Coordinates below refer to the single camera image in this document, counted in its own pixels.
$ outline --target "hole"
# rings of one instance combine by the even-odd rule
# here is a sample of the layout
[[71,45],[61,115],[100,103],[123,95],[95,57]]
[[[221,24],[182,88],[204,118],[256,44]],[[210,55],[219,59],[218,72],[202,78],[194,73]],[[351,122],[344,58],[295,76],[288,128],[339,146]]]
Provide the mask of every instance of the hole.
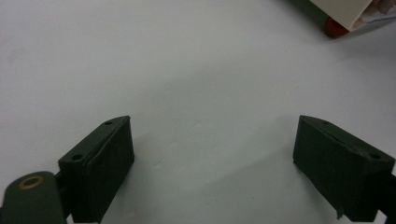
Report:
[[30,176],[20,183],[20,189],[32,189],[43,183],[44,177],[41,175]]
[[380,156],[378,156],[378,155],[376,155],[376,154],[374,154],[374,153],[370,153],[370,156],[371,156],[371,158],[376,159],[376,160],[381,159]]
[[82,158],[82,155],[81,154],[77,154],[77,155],[74,155],[73,157],[72,157],[72,160],[73,161],[78,161],[79,159],[81,159]]

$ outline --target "red object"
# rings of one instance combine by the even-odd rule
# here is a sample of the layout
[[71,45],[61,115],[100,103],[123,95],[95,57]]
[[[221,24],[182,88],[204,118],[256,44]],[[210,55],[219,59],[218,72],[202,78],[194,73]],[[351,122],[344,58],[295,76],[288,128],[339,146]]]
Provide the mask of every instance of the red object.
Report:
[[329,17],[324,24],[324,32],[326,35],[333,38],[338,38],[349,33],[344,26],[333,20],[331,17]]

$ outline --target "dark green block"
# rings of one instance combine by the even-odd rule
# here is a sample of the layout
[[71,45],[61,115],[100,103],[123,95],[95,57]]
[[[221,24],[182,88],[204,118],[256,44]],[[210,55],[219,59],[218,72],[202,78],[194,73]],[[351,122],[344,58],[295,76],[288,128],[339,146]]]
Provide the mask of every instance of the dark green block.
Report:
[[374,221],[391,156],[330,122],[300,116],[293,158],[339,217]]
[[62,178],[73,196],[75,222],[101,222],[134,162],[129,117],[111,119],[60,160]]

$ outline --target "white table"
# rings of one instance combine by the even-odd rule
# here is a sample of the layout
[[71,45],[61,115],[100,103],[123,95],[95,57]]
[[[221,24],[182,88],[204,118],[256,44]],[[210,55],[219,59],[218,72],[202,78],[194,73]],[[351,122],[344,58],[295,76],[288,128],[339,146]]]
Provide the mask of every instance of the white table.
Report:
[[330,40],[289,0],[2,1],[0,200],[130,115],[103,223],[350,223],[292,162],[298,118],[395,157],[395,36]]

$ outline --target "brass ring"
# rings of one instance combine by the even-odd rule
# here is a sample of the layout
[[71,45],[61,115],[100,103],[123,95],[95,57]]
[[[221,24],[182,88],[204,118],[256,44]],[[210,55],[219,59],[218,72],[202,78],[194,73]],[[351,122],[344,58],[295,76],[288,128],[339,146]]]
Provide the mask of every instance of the brass ring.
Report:
[[43,183],[44,177],[41,175],[34,175],[27,177],[20,183],[20,189],[32,189]]

